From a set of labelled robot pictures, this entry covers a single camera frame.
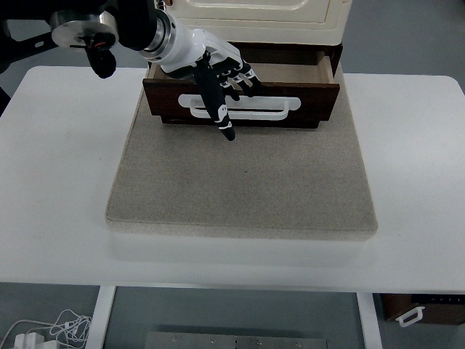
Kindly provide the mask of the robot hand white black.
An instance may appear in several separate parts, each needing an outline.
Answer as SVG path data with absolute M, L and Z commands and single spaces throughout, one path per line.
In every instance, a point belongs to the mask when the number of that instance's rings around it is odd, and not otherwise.
M 204 29 L 188 29 L 168 16 L 169 40 L 156 55 L 162 71 L 173 79 L 193 80 L 210 119 L 227 140 L 235 139 L 225 97 L 239 101 L 237 84 L 248 97 L 262 93 L 262 84 L 238 48 Z

